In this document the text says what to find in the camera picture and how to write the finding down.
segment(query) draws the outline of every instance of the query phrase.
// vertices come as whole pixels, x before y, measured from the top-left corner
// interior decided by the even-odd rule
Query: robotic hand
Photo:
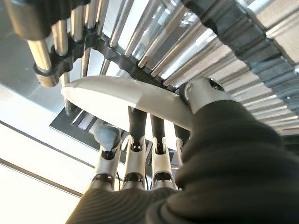
[[[67,223],[298,223],[299,160],[283,149],[280,136],[211,79],[187,83],[180,96],[193,113],[188,141],[188,133],[175,128],[183,164],[176,184],[183,190],[174,187],[163,120],[154,116],[153,188],[144,190],[146,113],[129,108],[122,190],[113,192],[105,178],[102,184],[94,179]],[[113,136],[114,144],[102,147],[113,148],[117,155],[119,134]],[[105,160],[104,151],[100,150],[99,164]]]

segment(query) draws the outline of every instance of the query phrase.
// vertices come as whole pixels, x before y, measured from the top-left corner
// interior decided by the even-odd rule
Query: gray fingertip pad
[[[117,127],[108,125],[99,125],[94,131],[94,138],[106,150],[113,149],[118,146],[121,141],[121,132]]]

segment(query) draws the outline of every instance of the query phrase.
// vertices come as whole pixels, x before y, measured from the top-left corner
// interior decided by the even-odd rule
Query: metal structure
[[[95,50],[104,56],[99,75],[105,75],[113,62],[131,78],[175,93],[188,81],[211,77],[275,130],[299,127],[298,56],[290,54],[279,40],[296,28],[298,4],[271,24],[264,24],[263,11],[279,5],[277,1],[258,5],[258,0],[150,0],[123,49],[119,40],[133,0],[121,1],[111,37],[104,32],[109,0],[72,4],[62,0],[57,1],[61,5],[51,6],[49,1],[38,5],[28,1],[28,8],[18,1],[6,2],[14,29],[28,42],[34,71],[45,87],[54,87],[59,80],[62,87],[68,84],[73,64],[80,58],[80,77],[87,76],[91,51]],[[23,16],[15,13],[17,10],[22,10]],[[24,30],[25,23],[32,28]],[[46,38],[50,33],[54,45],[49,52]],[[64,103],[65,110],[50,126],[98,150],[100,145],[90,130],[104,121],[75,108],[66,99]],[[177,141],[179,154],[182,144]],[[149,145],[147,142],[145,169],[151,176],[150,151],[156,146]],[[182,163],[180,157],[177,160],[171,164],[172,171]],[[120,161],[125,163],[124,152]]]
[[[207,5],[199,3],[197,9],[200,9],[200,13],[196,8],[191,8],[191,10],[199,15],[200,21],[190,22],[188,18],[190,18],[190,14],[192,16],[194,14],[187,8],[189,7],[188,3],[184,6],[185,1],[182,3],[179,1],[172,1],[172,3],[158,0],[149,1],[127,48],[123,50],[117,43],[133,1],[123,0],[121,2],[111,38],[103,33],[108,3],[107,0],[92,0],[72,5],[71,12],[68,12],[71,18],[72,37],[69,40],[66,39],[65,33],[66,20],[64,17],[67,13],[64,12],[65,9],[61,8],[61,15],[56,16],[57,21],[54,20],[55,23],[52,26],[55,50],[50,53],[48,53],[47,45],[42,38],[35,40],[33,35],[38,36],[38,34],[28,36],[29,34],[25,34],[24,31],[18,33],[24,38],[27,35],[25,39],[28,40],[36,61],[35,71],[42,85],[54,86],[58,83],[59,77],[61,77],[62,86],[67,84],[69,82],[68,72],[72,69],[73,62],[81,57],[81,76],[86,76],[90,50],[94,49],[105,57],[101,75],[106,74],[110,62],[113,61],[132,78],[170,91],[175,91],[182,83],[195,78],[213,77],[218,79],[224,88],[250,111],[257,109],[263,111],[264,107],[267,110],[269,106],[267,102],[269,100],[276,101],[272,108],[271,119],[257,116],[258,119],[273,126],[276,130],[298,127],[298,89],[292,84],[297,80],[295,66],[298,59],[290,58],[284,51],[284,46],[279,46],[275,39],[283,35],[284,32],[295,29],[298,6],[293,6],[291,10],[284,12],[279,20],[263,27],[263,22],[262,24],[258,23],[263,9],[273,7],[273,10],[277,10],[275,4],[278,3],[270,2],[261,4],[259,7],[256,6],[257,1],[249,2],[251,4],[248,4],[248,7],[244,1],[233,0],[210,1]],[[9,11],[13,12],[11,5],[7,4]],[[165,8],[168,14],[167,18],[138,60],[132,56],[132,53],[136,47],[136,51],[138,50],[138,43],[142,41],[143,33],[154,22],[152,18],[155,15],[161,16],[161,13],[159,14],[161,7]],[[229,15],[232,12],[236,12],[238,17],[230,19]],[[11,17],[15,29],[17,29],[20,26],[17,23],[21,22],[12,14]],[[182,35],[178,36],[177,41],[173,41],[175,44],[172,44],[164,55],[159,55],[157,52],[161,50],[163,44],[168,42],[169,37],[174,35],[178,26],[184,22],[188,23],[188,21],[190,26],[185,28]],[[39,36],[49,34],[49,31],[45,31],[49,25],[45,21],[38,24],[39,27],[36,28],[41,29]],[[205,26],[211,28],[218,37],[215,37],[213,33],[205,35],[207,31]],[[180,56],[192,47],[193,42],[200,42],[198,44],[201,44],[202,47],[193,54],[194,56],[192,54],[185,56],[183,63],[177,65],[176,61],[180,61]],[[199,65],[212,58],[217,50],[224,47],[223,44],[228,45],[232,51],[228,50],[222,57],[216,57],[214,63],[207,63],[208,66],[202,66],[203,69],[199,69]],[[160,59],[154,66],[147,67],[148,62],[153,61],[153,58]],[[233,64],[243,64],[240,60],[244,61],[246,65],[239,66],[239,69],[232,67]],[[176,69],[167,78],[163,77],[165,70],[174,64]],[[223,70],[232,72],[225,72],[225,76],[223,76],[220,75]],[[284,112],[279,107],[282,101],[287,107]],[[65,101],[65,106],[67,114],[70,114],[69,102]]]

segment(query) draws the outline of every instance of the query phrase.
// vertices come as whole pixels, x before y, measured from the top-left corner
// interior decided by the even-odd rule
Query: silver cylinder
[[[110,61],[104,58],[102,67],[101,67],[101,71],[100,71],[100,75],[105,75],[108,71],[110,65]]]
[[[52,34],[54,39],[54,48],[58,55],[65,56],[68,52],[68,37],[66,20],[59,20],[52,26]],[[65,72],[60,77],[61,87],[64,88],[70,83],[70,73]],[[64,98],[65,113],[71,114],[71,102]]]
[[[91,49],[87,48],[83,53],[82,66],[81,66],[81,77],[87,76],[90,51],[91,51]]]
[[[65,72],[60,77],[61,87],[64,88],[68,83],[70,83],[70,73]],[[67,115],[71,114],[71,102],[67,100],[67,98],[64,98],[64,106],[65,106],[65,113]]]
[[[71,11],[71,37],[79,42],[83,38],[83,6],[78,6]]]
[[[171,15],[171,18],[167,21],[162,31],[156,36],[154,41],[150,44],[148,49],[143,54],[142,58],[138,63],[138,66],[140,68],[143,68],[145,66],[145,64],[149,61],[150,57],[154,56],[154,54],[159,50],[159,48],[165,42],[165,40],[180,24],[186,11],[187,9],[185,8],[185,6],[182,3],[179,3],[175,12]]]
[[[113,32],[109,41],[109,45],[113,48],[117,46],[118,40],[127,21],[127,17],[130,13],[133,2],[134,0],[123,0],[121,3],[120,10],[117,14],[116,23],[114,25]]]
[[[252,82],[246,83],[245,85],[242,85],[235,89],[229,90],[228,92],[229,92],[229,94],[235,96],[236,94],[239,95],[247,90],[251,90],[251,89],[254,89],[254,88],[262,86],[262,85],[263,85],[263,82],[260,79],[256,79],[256,80],[253,80]]]
[[[258,96],[244,99],[240,101],[240,103],[243,104],[243,106],[250,106],[274,98],[276,98],[276,95],[273,92],[266,92]]]
[[[85,10],[85,26],[88,29],[93,29],[95,27],[98,8],[100,0],[91,0],[88,5],[86,5]]]
[[[190,45],[196,41],[196,39],[206,31],[200,22],[197,22],[187,31],[186,35],[176,43],[176,45],[171,49],[171,51],[156,65],[153,69],[151,75],[156,77],[160,72],[166,68],[173,60],[183,54],[183,52],[190,47]]]
[[[69,49],[66,20],[59,20],[52,26],[54,48],[59,56],[65,56]]]
[[[107,14],[108,5],[109,5],[109,0],[100,0],[97,18],[96,18],[96,21],[99,22],[99,29],[98,29],[99,36],[103,32],[103,27],[104,27],[105,17]]]
[[[46,41],[27,41],[27,43],[39,70],[43,72],[50,71],[52,64]]]
[[[145,29],[150,25],[152,17],[155,14],[159,4],[160,2],[157,0],[150,0],[148,2],[127,46],[125,51],[126,57],[129,57],[133,53]]]
[[[224,67],[228,66],[232,62],[236,61],[237,58],[235,57],[234,53],[232,51],[228,52],[225,56],[220,58],[218,61],[204,69],[202,72],[200,72],[195,79],[197,78],[204,78],[209,77],[215,72],[219,71],[220,69],[223,69]]]
[[[197,65],[202,59],[204,59],[207,55],[211,54],[217,48],[221,46],[221,42],[218,38],[214,38],[207,46],[205,46],[197,55],[191,58],[187,63],[185,63],[180,69],[174,72],[169,78],[167,78],[163,85],[168,86],[179,79],[182,79],[182,76],[192,69],[195,65]]]
[[[279,23],[274,24],[267,32],[266,35],[268,38],[274,38],[283,34],[287,30],[296,27],[299,23],[299,13],[298,9],[295,12],[287,15],[283,20],[279,21]]]

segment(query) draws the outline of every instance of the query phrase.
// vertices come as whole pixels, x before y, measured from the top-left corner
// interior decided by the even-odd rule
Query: metal finger segment
[[[125,178],[122,189],[145,189],[145,124],[147,113],[128,107],[130,130],[125,164]]]
[[[143,35],[145,29],[150,25],[153,15],[155,14],[160,2],[157,0],[150,0],[147,6],[144,9],[143,14],[133,32],[133,35],[129,41],[127,49],[125,51],[124,56],[129,57],[137,44],[139,43],[141,36]]]
[[[179,3],[175,12],[171,14],[171,18],[168,20],[162,31],[156,36],[154,41],[147,48],[142,58],[140,59],[138,66],[143,68],[151,57],[159,50],[161,45],[166,41],[174,29],[180,24],[182,18],[187,9],[182,3]]]
[[[117,14],[116,23],[109,41],[109,45],[113,48],[118,44],[118,40],[127,21],[127,17],[130,13],[133,2],[134,0],[122,0],[120,10]]]
[[[177,125],[174,125],[174,131],[177,137],[176,146],[177,146],[177,154],[178,154],[178,164],[179,166],[182,166],[183,165],[182,149],[185,143],[189,140],[190,131],[183,129]]]
[[[100,125],[94,137],[101,144],[91,188],[105,188],[113,191],[117,166],[121,156],[121,133],[116,127]]]
[[[154,115],[150,116],[153,131],[152,148],[152,189],[173,188],[175,183],[171,171],[169,150],[166,145],[164,120]]]

